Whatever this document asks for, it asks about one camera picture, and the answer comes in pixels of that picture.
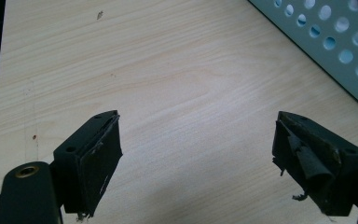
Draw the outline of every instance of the light wood tabletop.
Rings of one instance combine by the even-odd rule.
[[[292,200],[303,191],[271,155],[281,110],[358,146],[358,103],[246,0],[7,1],[0,189],[115,109],[124,156],[88,223],[358,218]]]

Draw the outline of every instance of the white perforated panel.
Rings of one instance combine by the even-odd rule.
[[[249,0],[358,99],[358,0]]]

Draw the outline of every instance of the wooden table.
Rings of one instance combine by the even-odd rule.
[[[89,223],[331,223],[271,162],[278,111],[358,146],[358,103],[248,1],[7,1],[0,187],[113,109],[124,157]]]

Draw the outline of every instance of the wood grain surface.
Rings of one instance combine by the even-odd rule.
[[[7,1],[0,188],[113,109],[124,156],[88,223],[356,222],[292,200],[271,148],[280,110],[358,146],[358,103],[248,1]]]

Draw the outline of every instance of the perforated metal panel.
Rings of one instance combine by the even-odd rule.
[[[358,0],[249,0],[358,99]]]

